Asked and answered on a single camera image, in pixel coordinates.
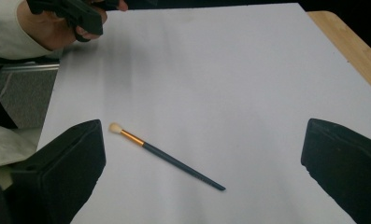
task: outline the white paper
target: white paper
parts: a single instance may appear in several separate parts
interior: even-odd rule
[[[310,118],[371,138],[371,87],[297,4],[113,12],[104,29],[62,59],[39,144],[103,123],[107,166],[73,223],[354,223],[300,158]]]

